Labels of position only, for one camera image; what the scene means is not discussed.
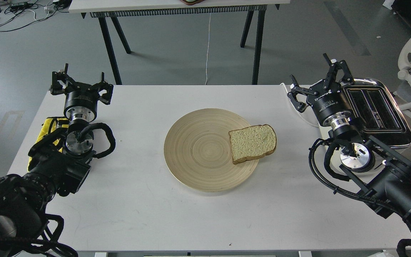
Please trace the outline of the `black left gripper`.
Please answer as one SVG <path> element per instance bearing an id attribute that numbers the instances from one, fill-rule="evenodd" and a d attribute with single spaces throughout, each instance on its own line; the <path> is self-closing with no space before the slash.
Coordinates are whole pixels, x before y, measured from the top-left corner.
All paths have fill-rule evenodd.
<path id="1" fill-rule="evenodd" d="M 105 73 L 101 72 L 101 81 L 91 85 L 90 92 L 76 91 L 78 83 L 67 74 L 69 64 L 65 64 L 62 71 L 53 71 L 50 93 L 52 95 L 66 95 L 64 116 L 68 120 L 83 119 L 93 122 L 97 116 L 97 101 L 105 105 L 111 104 L 114 85 L 105 80 Z"/>

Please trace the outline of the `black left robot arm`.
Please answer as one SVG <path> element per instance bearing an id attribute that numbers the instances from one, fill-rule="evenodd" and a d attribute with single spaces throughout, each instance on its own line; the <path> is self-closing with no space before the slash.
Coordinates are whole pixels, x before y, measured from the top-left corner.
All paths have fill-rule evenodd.
<path id="1" fill-rule="evenodd" d="M 60 215 L 48 214 L 55 195 L 78 192 L 90 172 L 92 159 L 108 156 L 116 140 L 105 123 L 94 123 L 97 104 L 109 105 L 113 85 L 75 81 L 64 71 L 52 72 L 52 95 L 66 96 L 64 116 L 55 117 L 47 133 L 30 148 L 27 173 L 0 178 L 0 257 L 20 252 L 48 257 L 76 257 L 78 253 L 59 242 L 64 229 Z"/>

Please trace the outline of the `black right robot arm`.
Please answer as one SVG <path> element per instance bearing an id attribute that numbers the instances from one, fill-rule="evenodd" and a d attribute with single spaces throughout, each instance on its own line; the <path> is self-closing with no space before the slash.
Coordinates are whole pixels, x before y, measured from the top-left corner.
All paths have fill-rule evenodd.
<path id="1" fill-rule="evenodd" d="M 308 107 L 325 139 L 309 149 L 313 175 L 333 193 L 365 203 L 377 215 L 397 214 L 411 233 L 411 161 L 399 150 L 411 144 L 411 131 L 386 86 L 372 78 L 355 78 L 345 60 L 323 54 L 324 79 L 302 87 L 294 75 L 287 97 L 297 112 Z M 406 257 L 411 239 L 396 248 Z"/>

